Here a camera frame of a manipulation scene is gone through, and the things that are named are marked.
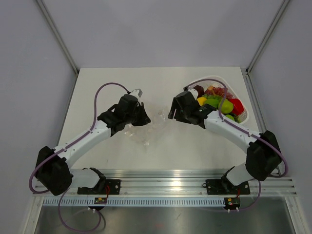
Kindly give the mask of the light green cabbage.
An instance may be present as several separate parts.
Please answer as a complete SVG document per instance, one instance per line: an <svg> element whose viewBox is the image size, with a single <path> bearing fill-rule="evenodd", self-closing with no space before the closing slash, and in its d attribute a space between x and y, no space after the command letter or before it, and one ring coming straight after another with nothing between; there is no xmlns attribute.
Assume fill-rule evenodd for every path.
<svg viewBox="0 0 312 234"><path fill-rule="evenodd" d="M235 121L235 118L232 115L226 115L225 117L227 117L228 119Z"/></svg>

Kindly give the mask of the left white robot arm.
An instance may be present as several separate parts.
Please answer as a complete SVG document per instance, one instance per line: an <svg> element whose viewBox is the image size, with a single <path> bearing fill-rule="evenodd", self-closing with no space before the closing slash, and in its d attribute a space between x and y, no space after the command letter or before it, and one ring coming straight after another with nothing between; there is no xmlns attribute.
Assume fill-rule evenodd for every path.
<svg viewBox="0 0 312 234"><path fill-rule="evenodd" d="M141 95L140 89L123 95L117 104L96 116L90 129L63 146L43 147L37 158L35 178L53 195L60 195L69 188L77 188L79 194L107 193L106 176L98 169L74 173L71 168L94 146L122 131L126 125L144 126L151 122L140 101Z"/></svg>

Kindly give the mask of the green star fruit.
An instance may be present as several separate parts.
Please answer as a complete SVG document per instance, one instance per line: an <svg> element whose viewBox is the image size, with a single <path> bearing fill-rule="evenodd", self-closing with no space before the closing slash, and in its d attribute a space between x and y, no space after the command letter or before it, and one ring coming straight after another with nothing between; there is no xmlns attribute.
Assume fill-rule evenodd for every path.
<svg viewBox="0 0 312 234"><path fill-rule="evenodd" d="M233 104L227 99L224 101L221 100L221 102L218 104L218 109L221 110L222 114L227 115L232 112Z"/></svg>

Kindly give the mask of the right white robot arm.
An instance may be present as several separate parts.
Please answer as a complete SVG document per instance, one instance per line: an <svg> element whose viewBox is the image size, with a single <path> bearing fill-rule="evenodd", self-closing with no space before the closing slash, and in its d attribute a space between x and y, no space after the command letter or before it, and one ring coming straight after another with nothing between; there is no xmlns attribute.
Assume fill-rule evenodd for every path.
<svg viewBox="0 0 312 234"><path fill-rule="evenodd" d="M282 162L281 152L272 132L249 130L209 104L200 106L190 91L183 91L173 98L168 118L197 125L225 137L246 153L245 162L230 168L219 180L217 189L227 194L233 193L246 181L264 181Z"/></svg>

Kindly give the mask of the clear zip top bag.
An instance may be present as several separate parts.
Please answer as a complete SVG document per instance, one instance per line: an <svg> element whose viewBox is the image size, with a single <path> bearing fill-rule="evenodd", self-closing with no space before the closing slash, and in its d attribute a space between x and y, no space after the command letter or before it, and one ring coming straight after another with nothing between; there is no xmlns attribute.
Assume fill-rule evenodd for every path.
<svg viewBox="0 0 312 234"><path fill-rule="evenodd" d="M147 125L135 127L128 125L124 134L132 141L148 146L156 141L163 134L168 124L169 109L167 106L161 106L148 102L145 107L146 113L151 122Z"/></svg>

